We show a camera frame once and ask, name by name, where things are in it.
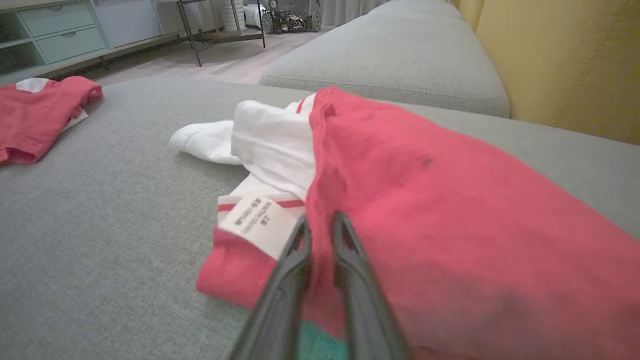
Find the clothing label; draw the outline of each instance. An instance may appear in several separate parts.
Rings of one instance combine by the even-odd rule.
[[[236,204],[218,227],[240,236],[277,260],[297,221],[275,201],[249,194]]]

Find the folded red shirt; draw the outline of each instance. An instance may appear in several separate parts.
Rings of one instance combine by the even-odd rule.
[[[640,245],[520,160],[391,104],[320,90],[305,317],[344,335],[330,224],[351,218],[418,358],[640,359]],[[198,290],[255,305],[274,261],[216,229]]]
[[[0,164],[38,161],[80,106],[102,97],[102,86],[81,76],[49,80],[37,92],[0,88]]]

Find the white drawer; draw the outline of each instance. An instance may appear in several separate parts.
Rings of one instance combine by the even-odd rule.
[[[24,10],[20,16],[33,37],[95,24],[84,3]]]
[[[49,63],[104,49],[98,28],[90,28],[36,41]]]

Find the yellow cushion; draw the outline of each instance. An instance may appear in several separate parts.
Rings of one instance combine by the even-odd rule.
[[[639,2],[460,0],[460,8],[472,27],[481,12],[476,36],[514,119],[640,143]]]

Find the gray sofa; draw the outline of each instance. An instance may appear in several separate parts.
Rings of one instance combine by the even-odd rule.
[[[182,126],[309,92],[185,79],[106,86],[32,165],[0,167],[0,359],[224,359],[248,311],[195,290],[216,199],[247,175],[171,150]],[[634,236],[639,147],[398,104],[520,158]]]
[[[444,0],[383,4],[278,59],[260,84],[509,117],[491,60]]]

